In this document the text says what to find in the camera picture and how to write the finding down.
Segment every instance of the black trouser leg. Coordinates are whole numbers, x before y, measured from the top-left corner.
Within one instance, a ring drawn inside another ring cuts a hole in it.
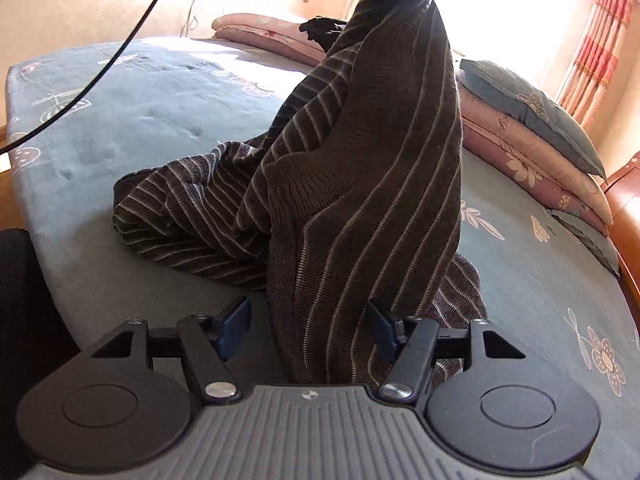
[[[15,425],[22,396],[78,353],[47,285],[27,231],[0,231],[0,479],[33,464]]]

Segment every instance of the striped sweater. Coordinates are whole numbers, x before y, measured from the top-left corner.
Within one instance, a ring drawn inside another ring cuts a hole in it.
[[[435,3],[361,0],[266,133],[123,177],[114,227],[151,260],[266,288],[291,380],[376,384],[368,298],[449,327],[486,316],[456,255],[461,140]]]

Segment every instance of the gray ridged plate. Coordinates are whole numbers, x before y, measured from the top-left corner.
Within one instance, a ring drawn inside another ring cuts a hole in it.
[[[39,465],[24,480],[95,478]],[[233,406],[208,407],[168,453],[101,480],[494,480],[446,455],[414,412],[360,386],[257,386]],[[573,470],[547,480],[588,480]]]

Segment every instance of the bed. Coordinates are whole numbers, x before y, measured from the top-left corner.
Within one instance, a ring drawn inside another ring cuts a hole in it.
[[[9,138],[73,98],[116,48],[86,46],[14,66],[6,86]],[[111,202],[114,182],[126,173],[264,131],[309,70],[223,40],[138,40],[71,114],[13,153],[20,208],[80,346],[127,318],[165,326],[247,294],[254,328],[233,371],[241,381],[283,380],[264,296],[135,256],[113,230]],[[640,338],[616,278],[540,203],[466,150],[461,215],[459,251],[478,268],[489,318],[600,405],[602,428],[587,470],[602,479],[635,478]],[[624,371],[619,391],[598,369],[603,359]],[[171,363],[158,365],[175,374]]]

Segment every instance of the window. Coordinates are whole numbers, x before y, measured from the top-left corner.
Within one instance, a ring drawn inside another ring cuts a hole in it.
[[[435,0],[453,49],[540,85],[577,0]]]

